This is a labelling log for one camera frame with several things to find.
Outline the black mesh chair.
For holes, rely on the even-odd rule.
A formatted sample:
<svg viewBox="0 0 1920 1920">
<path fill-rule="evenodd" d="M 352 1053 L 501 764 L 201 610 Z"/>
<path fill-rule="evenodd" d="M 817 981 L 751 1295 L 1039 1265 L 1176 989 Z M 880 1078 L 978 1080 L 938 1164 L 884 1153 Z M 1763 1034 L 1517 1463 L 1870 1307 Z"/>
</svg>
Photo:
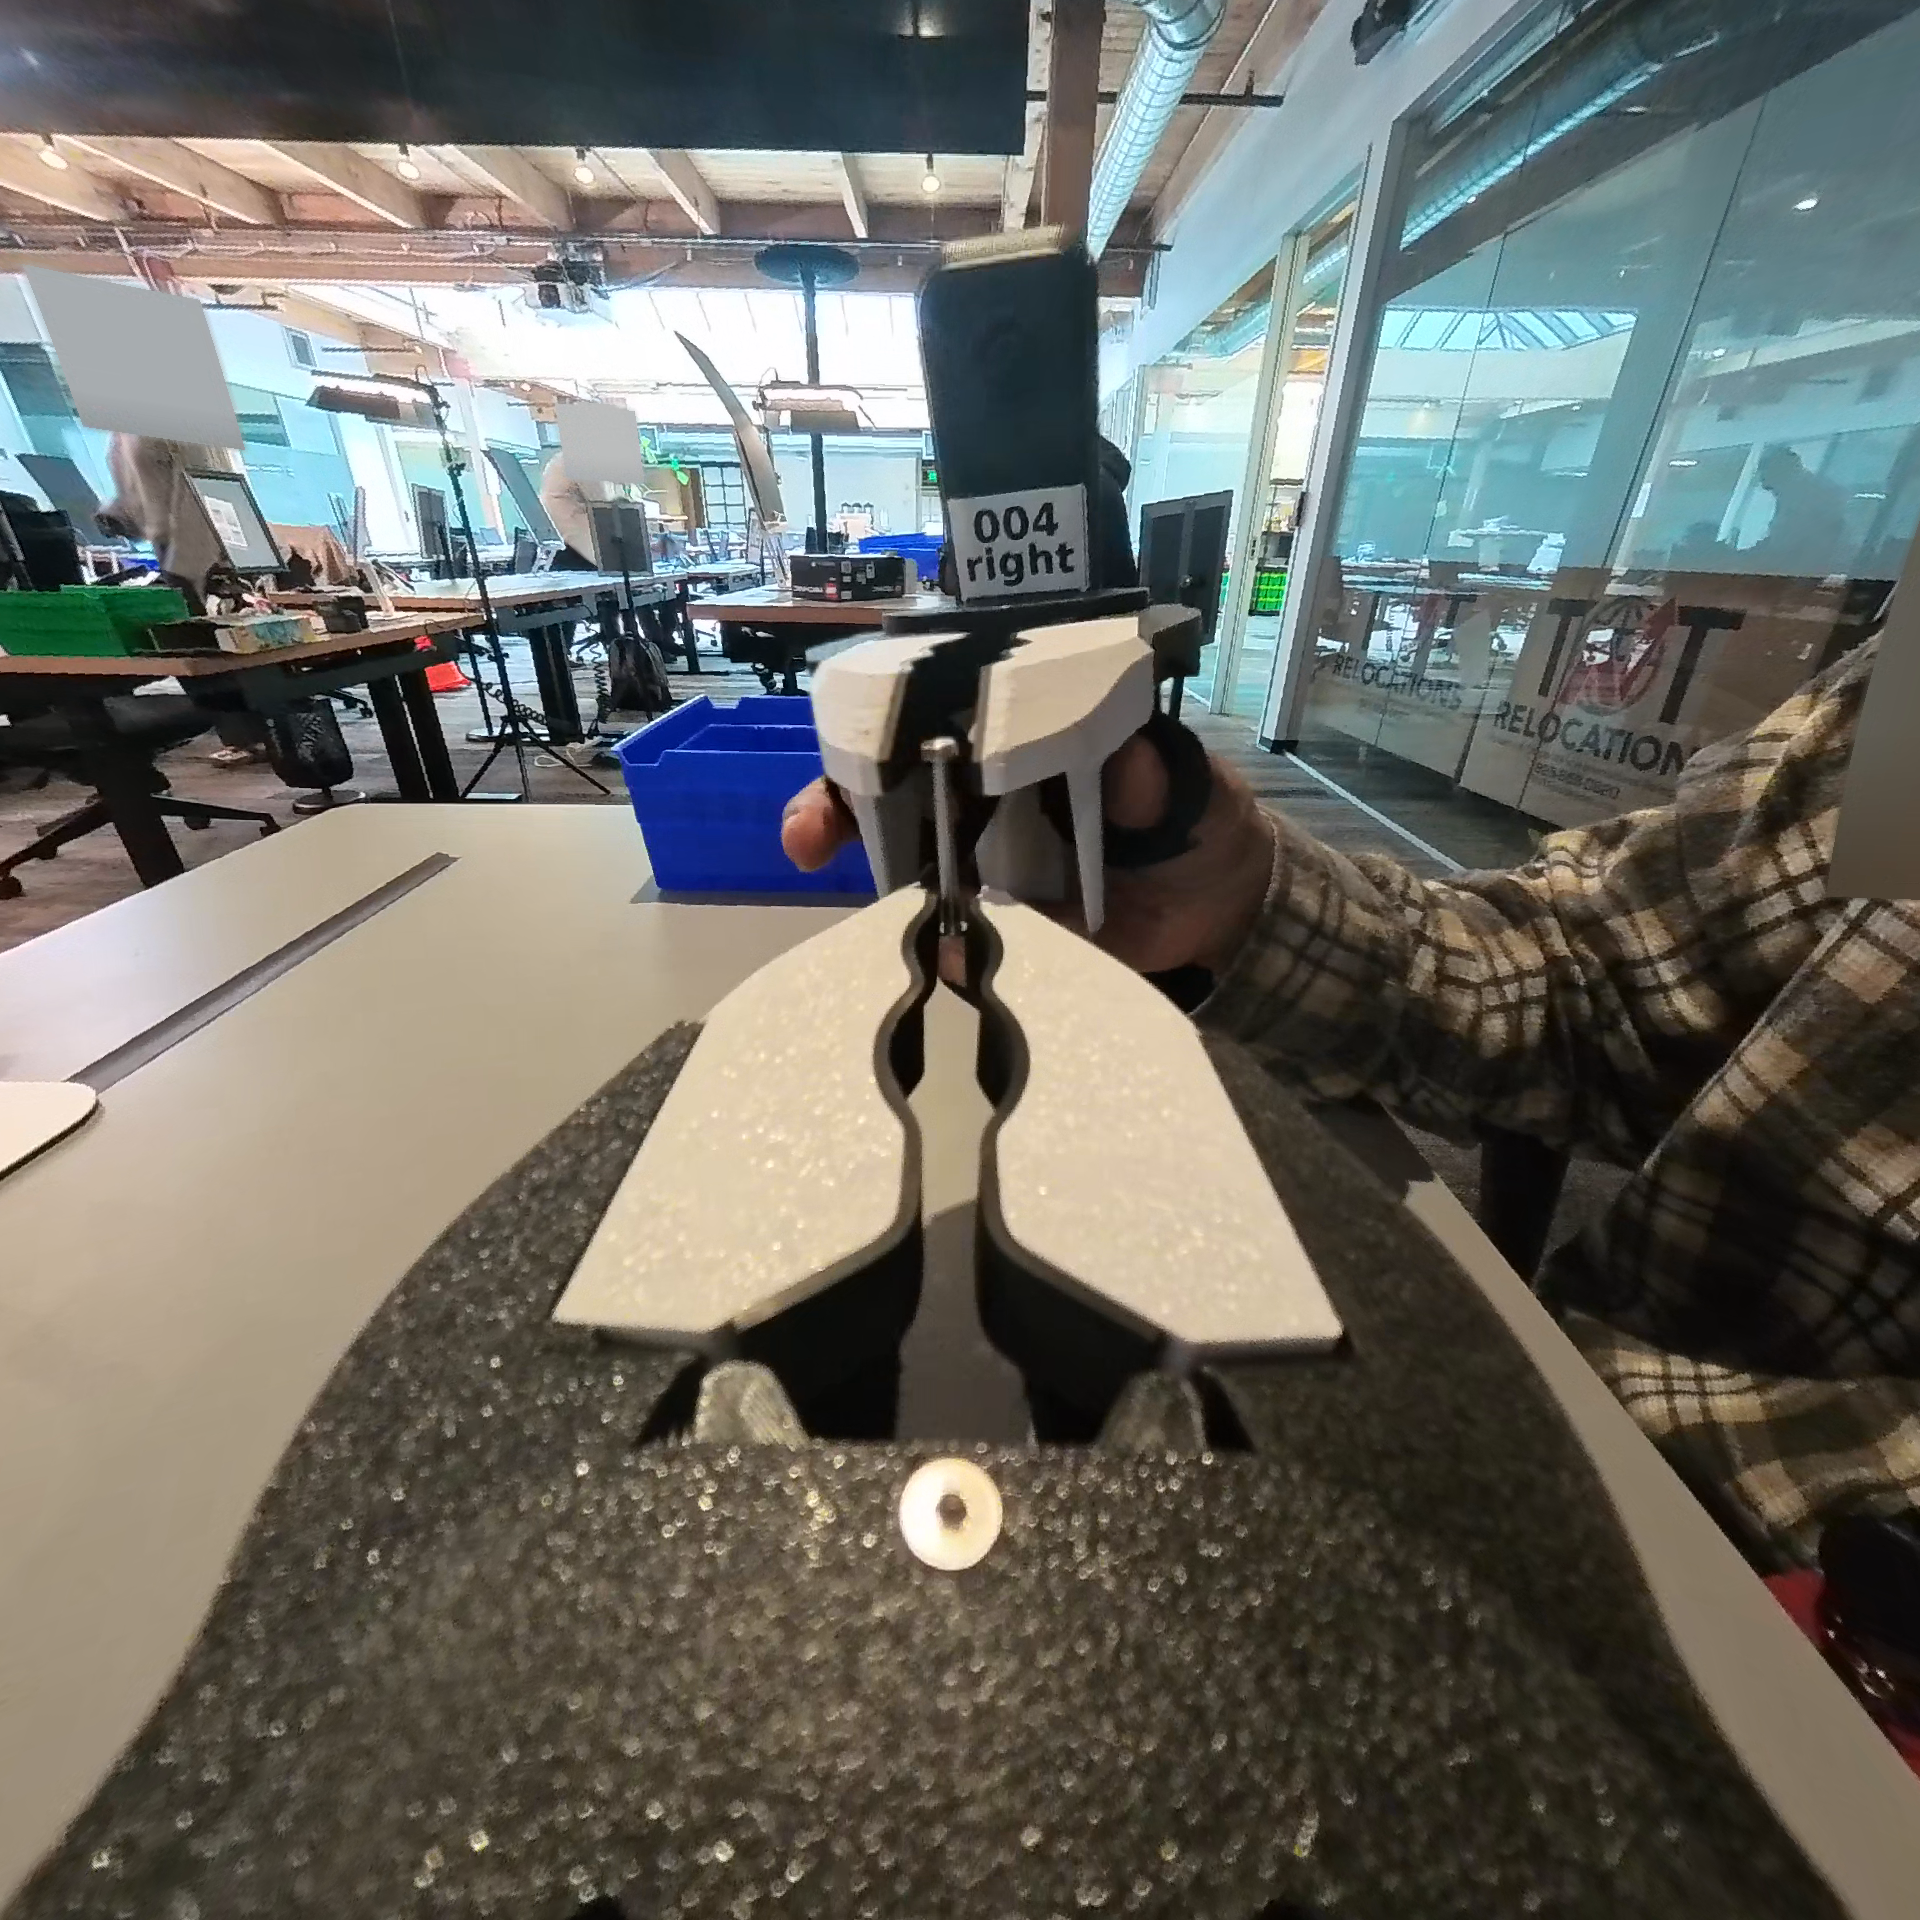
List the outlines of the black mesh chair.
<svg viewBox="0 0 1920 1920">
<path fill-rule="evenodd" d="M 366 793 L 352 786 L 355 764 L 343 723 L 326 695 L 300 698 L 267 721 L 268 765 L 296 793 L 293 813 L 311 820 Z"/>
</svg>

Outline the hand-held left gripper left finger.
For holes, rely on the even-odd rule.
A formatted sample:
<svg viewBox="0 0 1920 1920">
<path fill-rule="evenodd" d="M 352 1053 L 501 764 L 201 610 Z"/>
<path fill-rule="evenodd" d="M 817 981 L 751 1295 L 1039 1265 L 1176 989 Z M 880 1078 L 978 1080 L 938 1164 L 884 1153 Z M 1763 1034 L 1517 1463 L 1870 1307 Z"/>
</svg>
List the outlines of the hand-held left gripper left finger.
<svg viewBox="0 0 1920 1920">
<path fill-rule="evenodd" d="M 703 1020 L 554 1322 L 638 1345 L 899 1345 L 923 1280 L 931 897 L 892 893 Z"/>
</svg>

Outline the curved feather banner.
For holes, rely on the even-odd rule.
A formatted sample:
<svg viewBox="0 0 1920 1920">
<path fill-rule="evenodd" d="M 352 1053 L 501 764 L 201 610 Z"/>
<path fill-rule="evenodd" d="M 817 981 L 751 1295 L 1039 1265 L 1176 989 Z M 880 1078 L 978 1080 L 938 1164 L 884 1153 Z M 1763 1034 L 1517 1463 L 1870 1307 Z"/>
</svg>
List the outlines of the curved feather banner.
<svg viewBox="0 0 1920 1920">
<path fill-rule="evenodd" d="M 715 368 L 715 362 L 707 355 L 707 349 L 700 349 L 690 334 L 678 330 L 681 349 L 687 352 L 687 359 L 697 363 L 697 370 L 703 375 L 703 381 L 711 383 L 714 397 L 724 405 L 730 429 L 734 429 L 734 444 L 736 444 L 736 456 L 741 456 L 741 472 L 743 472 L 743 484 L 745 484 L 745 497 L 751 507 L 761 519 L 763 530 L 782 530 L 786 528 L 786 507 L 782 507 L 782 489 L 781 489 L 781 468 L 774 461 L 770 440 L 763 423 L 755 423 L 755 417 L 751 415 L 751 409 L 741 402 L 741 394 L 734 391 L 734 383 L 724 378 L 724 370 Z"/>
</svg>

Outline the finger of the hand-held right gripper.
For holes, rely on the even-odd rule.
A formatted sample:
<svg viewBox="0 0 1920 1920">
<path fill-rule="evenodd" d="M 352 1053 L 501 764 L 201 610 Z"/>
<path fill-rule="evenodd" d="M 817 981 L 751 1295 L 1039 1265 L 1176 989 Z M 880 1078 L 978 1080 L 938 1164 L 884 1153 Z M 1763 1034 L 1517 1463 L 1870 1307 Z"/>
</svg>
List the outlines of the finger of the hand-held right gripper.
<svg viewBox="0 0 1920 1920">
<path fill-rule="evenodd" d="M 924 738 L 957 744 L 957 852 L 965 895 L 969 817 L 978 808 L 978 643 L 965 634 L 892 634 L 840 649 L 812 673 L 812 723 L 823 775 L 854 808 L 881 895 L 938 872 Z"/>
<path fill-rule="evenodd" d="M 1078 869 L 1089 933 L 1107 918 L 1107 760 L 1149 725 L 1153 652 L 1140 612 L 1033 628 L 978 675 L 971 765 L 993 803 L 978 874 L 993 897 L 1065 903 Z"/>
</svg>

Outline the black tripod light stand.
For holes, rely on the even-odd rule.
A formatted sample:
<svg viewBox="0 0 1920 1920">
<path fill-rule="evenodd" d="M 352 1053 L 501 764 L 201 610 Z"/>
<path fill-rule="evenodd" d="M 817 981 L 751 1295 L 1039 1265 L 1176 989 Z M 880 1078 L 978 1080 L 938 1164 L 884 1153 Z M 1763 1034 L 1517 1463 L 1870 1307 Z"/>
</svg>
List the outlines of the black tripod light stand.
<svg viewBox="0 0 1920 1920">
<path fill-rule="evenodd" d="M 530 803 L 530 760 L 546 757 L 554 765 L 581 779 L 596 800 L 610 800 L 610 786 L 590 768 L 576 765 L 567 757 L 567 747 L 557 744 L 530 711 L 513 695 L 504 634 L 499 622 L 499 608 L 487 578 L 482 572 L 479 554 L 479 530 L 471 519 L 467 503 L 467 456 L 458 451 L 451 423 L 448 423 L 448 402 L 442 397 L 438 383 L 426 375 L 336 375 L 317 378 L 311 389 L 311 405 L 329 415 L 362 417 L 372 423 L 430 423 L 442 444 L 442 464 L 448 478 L 448 497 L 455 502 L 458 535 L 467 550 L 467 572 L 448 572 L 442 586 L 451 586 L 451 612 L 455 628 L 451 635 L 471 656 L 487 656 L 499 680 L 499 714 L 494 714 L 494 737 L 487 757 L 479 764 L 471 779 L 458 779 L 462 803 L 512 803 L 508 793 L 484 790 L 482 782 L 490 779 L 490 768 L 504 753 L 513 757 L 519 768 L 519 803 Z"/>
</svg>

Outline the long silver bolt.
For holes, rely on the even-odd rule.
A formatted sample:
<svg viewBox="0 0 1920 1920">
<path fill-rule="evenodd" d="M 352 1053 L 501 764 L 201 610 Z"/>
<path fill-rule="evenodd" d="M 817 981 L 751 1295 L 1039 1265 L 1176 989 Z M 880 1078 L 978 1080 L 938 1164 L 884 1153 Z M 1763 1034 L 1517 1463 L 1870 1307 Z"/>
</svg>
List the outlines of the long silver bolt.
<svg viewBox="0 0 1920 1920">
<path fill-rule="evenodd" d="M 957 856 L 957 744 L 956 737 L 924 738 L 930 793 L 931 793 L 931 839 L 942 933 L 965 927 L 965 865 Z"/>
</svg>

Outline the black hanging ceiling panel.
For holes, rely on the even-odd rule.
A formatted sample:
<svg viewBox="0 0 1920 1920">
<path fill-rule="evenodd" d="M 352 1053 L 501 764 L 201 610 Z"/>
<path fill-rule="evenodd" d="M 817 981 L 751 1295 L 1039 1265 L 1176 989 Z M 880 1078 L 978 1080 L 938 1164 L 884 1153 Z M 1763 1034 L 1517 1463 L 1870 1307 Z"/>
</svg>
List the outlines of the black hanging ceiling panel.
<svg viewBox="0 0 1920 1920">
<path fill-rule="evenodd" d="M 1029 2 L 5 2 L 5 130 L 1009 155 Z"/>
</svg>

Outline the computer monitor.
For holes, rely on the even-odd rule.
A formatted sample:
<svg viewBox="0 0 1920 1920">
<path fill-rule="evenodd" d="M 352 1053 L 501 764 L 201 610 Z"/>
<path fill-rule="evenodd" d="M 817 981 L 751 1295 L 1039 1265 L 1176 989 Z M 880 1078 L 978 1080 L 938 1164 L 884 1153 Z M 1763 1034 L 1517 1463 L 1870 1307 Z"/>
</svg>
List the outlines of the computer monitor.
<svg viewBox="0 0 1920 1920">
<path fill-rule="evenodd" d="M 188 515 L 195 515 L 211 537 L 216 562 L 236 578 L 274 578 L 287 570 L 287 550 L 243 472 L 184 468 L 178 478 L 193 497 Z"/>
</svg>

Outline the black office chair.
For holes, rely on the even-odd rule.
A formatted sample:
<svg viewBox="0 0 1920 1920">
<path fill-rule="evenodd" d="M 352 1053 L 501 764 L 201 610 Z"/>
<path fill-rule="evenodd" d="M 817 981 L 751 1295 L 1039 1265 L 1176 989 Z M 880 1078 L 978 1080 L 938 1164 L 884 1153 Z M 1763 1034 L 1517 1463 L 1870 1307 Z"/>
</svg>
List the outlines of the black office chair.
<svg viewBox="0 0 1920 1920">
<path fill-rule="evenodd" d="M 5 772 L 37 768 L 89 790 L 81 808 L 40 829 L 19 852 L 5 856 L 5 897 L 19 897 L 19 869 L 57 858 L 69 841 L 114 829 L 142 890 L 186 872 L 168 822 L 201 833 L 243 822 L 263 835 L 278 820 L 226 803 L 184 803 L 159 765 L 175 747 L 211 732 L 211 714 L 188 695 L 107 695 L 43 711 L 6 711 Z"/>
</svg>

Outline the wooden pillar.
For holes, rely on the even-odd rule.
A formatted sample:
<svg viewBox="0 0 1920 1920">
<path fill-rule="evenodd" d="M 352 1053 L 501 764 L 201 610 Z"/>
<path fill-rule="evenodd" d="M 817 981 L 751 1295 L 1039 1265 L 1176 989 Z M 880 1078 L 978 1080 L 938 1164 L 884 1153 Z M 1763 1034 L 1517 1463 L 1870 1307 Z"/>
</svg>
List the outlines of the wooden pillar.
<svg viewBox="0 0 1920 1920">
<path fill-rule="evenodd" d="M 1103 2 L 1047 2 L 1046 130 L 1039 155 L 1043 226 L 1089 236 L 1098 147 Z"/>
</svg>

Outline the person's right hand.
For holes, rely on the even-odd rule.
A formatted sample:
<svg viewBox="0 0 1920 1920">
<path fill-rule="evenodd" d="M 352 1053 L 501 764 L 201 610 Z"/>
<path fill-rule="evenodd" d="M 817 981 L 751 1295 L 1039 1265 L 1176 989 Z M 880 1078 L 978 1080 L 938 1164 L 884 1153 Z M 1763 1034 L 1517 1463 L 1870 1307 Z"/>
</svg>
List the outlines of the person's right hand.
<svg viewBox="0 0 1920 1920">
<path fill-rule="evenodd" d="M 1278 829 L 1255 790 L 1207 757 L 1207 813 L 1186 852 L 1151 869 L 1107 869 L 1107 915 L 1092 934 L 1098 947 L 1134 971 L 1227 971 L 1259 918 L 1272 880 Z M 1172 805 L 1172 772 L 1161 747 L 1140 729 L 1102 765 L 1107 824 L 1149 833 Z M 859 839 L 854 808 L 830 779 L 812 779 L 782 808 L 782 852 L 817 872 Z"/>
</svg>

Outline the silver air duct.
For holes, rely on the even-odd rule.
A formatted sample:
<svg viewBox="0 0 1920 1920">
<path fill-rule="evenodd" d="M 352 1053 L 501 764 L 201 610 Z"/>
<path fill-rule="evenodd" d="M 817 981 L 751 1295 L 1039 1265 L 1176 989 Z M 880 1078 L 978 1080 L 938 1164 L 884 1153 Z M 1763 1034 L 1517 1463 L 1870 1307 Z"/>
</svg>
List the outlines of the silver air duct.
<svg viewBox="0 0 1920 1920">
<path fill-rule="evenodd" d="M 1089 186 L 1083 245 L 1098 263 L 1149 168 L 1167 123 L 1215 47 L 1230 2 L 1131 2 L 1140 40 L 1098 139 Z"/>
</svg>

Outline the blue plastic bin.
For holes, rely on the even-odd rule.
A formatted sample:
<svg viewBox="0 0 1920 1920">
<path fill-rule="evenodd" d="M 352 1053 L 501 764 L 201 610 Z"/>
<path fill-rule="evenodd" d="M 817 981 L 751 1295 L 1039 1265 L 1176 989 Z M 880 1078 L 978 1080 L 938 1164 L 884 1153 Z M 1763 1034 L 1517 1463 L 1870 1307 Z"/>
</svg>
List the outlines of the blue plastic bin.
<svg viewBox="0 0 1920 1920">
<path fill-rule="evenodd" d="M 665 897 L 854 897 L 876 895 L 859 841 L 819 872 L 782 852 L 786 803 L 823 775 L 802 695 L 697 695 L 615 747 Z"/>
</svg>

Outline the small red black window decal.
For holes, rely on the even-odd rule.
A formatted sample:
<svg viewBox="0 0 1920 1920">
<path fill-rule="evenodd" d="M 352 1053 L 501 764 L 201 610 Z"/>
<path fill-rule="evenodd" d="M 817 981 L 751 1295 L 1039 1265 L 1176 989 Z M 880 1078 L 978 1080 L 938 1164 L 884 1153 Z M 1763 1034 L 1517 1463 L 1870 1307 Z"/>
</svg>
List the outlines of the small red black window decal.
<svg viewBox="0 0 1920 1920">
<path fill-rule="evenodd" d="M 1380 732 L 1393 711 L 1461 714 L 1448 592 L 1349 589 L 1338 597 L 1318 643 L 1323 721 Z"/>
</svg>

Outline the white flat pad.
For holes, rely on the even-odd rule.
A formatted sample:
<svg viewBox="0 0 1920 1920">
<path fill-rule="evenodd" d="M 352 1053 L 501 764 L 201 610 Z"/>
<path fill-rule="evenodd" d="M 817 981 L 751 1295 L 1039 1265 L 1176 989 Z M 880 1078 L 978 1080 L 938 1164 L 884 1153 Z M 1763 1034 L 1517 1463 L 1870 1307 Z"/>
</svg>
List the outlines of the white flat pad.
<svg viewBox="0 0 1920 1920">
<path fill-rule="evenodd" d="M 101 1110 L 101 1093 L 73 1080 L 5 1080 L 5 1181 L 73 1136 Z"/>
</svg>

